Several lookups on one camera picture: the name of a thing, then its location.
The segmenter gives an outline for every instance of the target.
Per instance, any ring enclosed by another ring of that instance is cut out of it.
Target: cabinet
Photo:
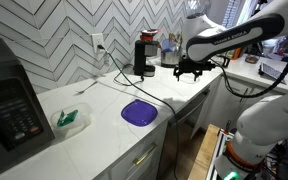
[[[239,94],[255,94],[264,89],[263,87],[232,78],[229,78],[229,83],[232,89]],[[216,93],[213,95],[213,99],[204,116],[206,121],[202,125],[203,129],[207,129],[209,124],[225,129],[228,120],[231,120],[230,129],[235,128],[237,119],[245,109],[251,107],[263,97],[280,95],[278,92],[271,91],[257,98],[240,98],[226,89],[224,77],[221,78],[221,82],[215,91]]]
[[[212,100],[214,99],[214,96],[217,93],[216,90],[218,89],[220,81],[221,81],[221,77],[219,76],[210,83],[210,86],[209,86],[210,93],[204,102],[204,105],[201,109],[200,114],[198,116],[196,116],[196,123],[195,123],[194,129],[193,129],[191,138],[195,135],[197,130],[202,126],[202,124],[207,119],[206,116],[208,115],[208,113],[207,113],[208,109],[210,108]]]
[[[95,179],[155,179],[166,127],[167,121],[162,122]]]

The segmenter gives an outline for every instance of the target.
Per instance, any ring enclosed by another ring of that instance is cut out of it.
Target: wall
[[[103,33],[119,66],[133,59],[143,29],[181,31],[186,0],[0,0],[0,38],[25,67],[36,93],[116,67],[93,52],[91,34]]]
[[[211,0],[212,6],[209,19],[217,24],[222,24],[230,0]]]

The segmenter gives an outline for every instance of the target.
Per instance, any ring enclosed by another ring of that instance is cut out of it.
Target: purple plate
[[[121,113],[122,117],[135,126],[147,126],[157,116],[157,109],[139,99],[128,104]]]

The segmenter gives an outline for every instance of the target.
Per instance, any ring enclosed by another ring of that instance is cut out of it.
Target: wire
[[[226,89],[227,89],[230,93],[232,93],[233,95],[238,96],[238,97],[241,97],[241,98],[255,98],[255,97],[259,97],[259,96],[262,96],[262,95],[266,94],[267,92],[273,90],[279,83],[281,83],[281,81],[285,78],[286,74],[288,73],[288,62],[287,62],[287,64],[286,64],[286,66],[284,67],[284,70],[282,71],[280,77],[278,77],[278,78],[276,79],[276,81],[275,81],[272,85],[270,85],[268,88],[264,89],[263,91],[261,91],[261,92],[259,92],[259,93],[251,94],[251,95],[243,95],[243,94],[238,94],[238,93],[236,93],[236,92],[232,89],[232,87],[231,87],[231,85],[230,85],[230,82],[228,81],[228,77],[227,77],[227,75],[226,75],[226,72],[225,72],[224,68],[223,68],[219,63],[217,63],[215,60],[213,60],[213,59],[210,59],[210,60],[211,60],[212,62],[214,62],[218,67],[220,67],[220,68],[222,69],[223,75],[224,75],[224,81],[225,81],[225,87],[226,87]]]
[[[122,71],[123,71],[127,66],[134,66],[134,65],[133,65],[133,64],[126,64],[126,65],[124,65],[124,67],[122,68]],[[120,84],[120,85],[123,85],[123,86],[132,86],[131,84],[125,84],[125,83],[121,83],[120,81],[118,81],[118,80],[117,80],[117,77],[120,76],[120,75],[121,75],[121,72],[118,73],[118,74],[115,76],[115,78],[114,78],[114,80],[113,80],[115,83]],[[134,84],[138,84],[138,83],[141,83],[141,82],[143,82],[143,81],[144,81],[144,77],[141,76],[141,81],[137,81],[137,82],[135,82]]]
[[[267,167],[265,164],[264,164],[264,169],[270,173],[271,176],[273,176],[276,180],[280,180],[281,178],[279,178],[269,167]]]
[[[111,55],[111,53],[109,53],[102,45],[98,45],[97,47],[100,48],[100,49],[103,49],[103,50],[111,57],[111,59],[113,60],[115,66],[117,67],[117,69],[120,71],[120,73],[124,76],[124,78],[125,78],[133,87],[135,87],[135,88],[138,89],[139,91],[142,91],[144,94],[146,94],[146,95],[148,95],[148,96],[150,96],[150,97],[152,97],[152,98],[154,98],[154,99],[156,99],[156,100],[164,103],[165,105],[167,105],[167,106],[171,109],[171,111],[172,111],[172,113],[173,113],[173,119],[174,119],[174,121],[175,121],[175,126],[176,126],[176,156],[175,156],[175,165],[174,165],[173,173],[174,173],[175,179],[177,180],[178,178],[177,178],[177,176],[176,176],[176,167],[177,167],[178,151],[179,151],[179,133],[178,133],[178,123],[177,123],[177,120],[176,120],[176,118],[175,118],[175,115],[176,115],[175,110],[174,110],[174,109],[172,108],[172,106],[169,105],[167,102],[165,102],[165,101],[163,101],[163,100],[161,100],[161,99],[159,99],[159,98],[157,98],[157,97],[149,94],[148,92],[144,91],[143,89],[135,86],[135,84],[132,83],[132,82],[126,77],[126,75],[123,73],[123,71],[121,70],[121,68],[118,67],[118,65],[117,65],[117,63],[115,62],[115,59],[113,58],[113,56]]]

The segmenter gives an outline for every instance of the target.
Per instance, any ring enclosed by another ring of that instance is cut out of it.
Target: white countertop
[[[284,62],[261,58],[272,67],[282,70]],[[257,64],[244,62],[244,57],[230,62],[226,69],[230,77],[254,83],[263,87],[273,81],[258,75]],[[178,82],[173,76],[173,69],[159,66],[159,59],[150,60],[148,64],[156,65],[153,78],[147,77],[144,82],[136,84],[143,90],[168,102],[175,111],[183,108],[194,96],[205,89],[215,78],[222,74],[219,68],[205,71],[195,82],[192,74],[183,74]],[[105,74],[99,78],[82,95],[76,95],[76,90],[82,90],[94,82],[88,79],[62,88],[54,89],[38,95],[46,117],[68,106],[86,103],[91,108],[91,125],[74,137],[62,142],[54,142],[48,149],[29,158],[23,163],[0,175],[3,179],[82,179],[96,177],[113,162],[121,158],[138,141],[150,133],[162,121],[168,120],[172,113],[163,103],[149,97],[134,87],[125,87],[113,82],[118,71]],[[139,76],[127,74],[132,82],[140,80]],[[127,81],[120,75],[122,83]],[[278,91],[288,92],[287,85],[280,84]],[[158,117],[148,126],[137,127],[126,122],[120,115],[121,110],[137,98],[144,99],[158,109]]]
[[[91,125],[65,141],[54,141],[46,150],[2,173],[0,180],[93,179],[171,116],[169,110],[155,106],[158,116],[151,124],[145,127],[129,124],[120,113],[136,97],[101,84],[75,95],[75,90],[84,89],[92,82],[88,79],[38,95],[48,120],[58,110],[87,103],[92,111]]]
[[[262,87],[268,87],[274,81],[272,79],[261,77],[258,74],[258,69],[261,62],[270,65],[271,67],[275,68],[276,70],[279,70],[280,72],[283,71],[286,65],[286,62],[272,60],[264,57],[261,57],[256,64],[250,64],[245,62],[245,57],[246,55],[243,55],[241,58],[238,58],[237,60],[231,60],[229,66],[225,69],[227,75],[229,77],[240,79],[242,81],[246,81]],[[216,68],[215,70],[212,71],[221,72],[222,70]],[[286,82],[286,85],[280,83],[274,89],[275,91],[281,93],[288,93],[288,74],[285,76],[284,80]]]
[[[205,71],[203,72],[203,76],[198,77],[196,81],[194,81],[193,74],[183,74],[180,76],[180,80],[177,81],[177,78],[173,76],[173,68],[161,67],[159,59],[149,60],[146,64],[155,66],[156,70],[154,77],[144,77],[143,82],[135,85],[149,94],[167,102],[176,112],[183,108],[194,96],[198,95],[221,74],[219,71]],[[105,77],[100,77],[97,81],[121,92],[141,97],[151,103],[168,108],[162,102],[155,100],[134,87],[115,83],[113,79],[118,73],[119,71],[107,73],[105,74]],[[125,74],[133,83],[141,80],[140,76],[133,75],[132,68],[126,69]],[[117,80],[121,83],[129,84],[122,75],[120,75]]]

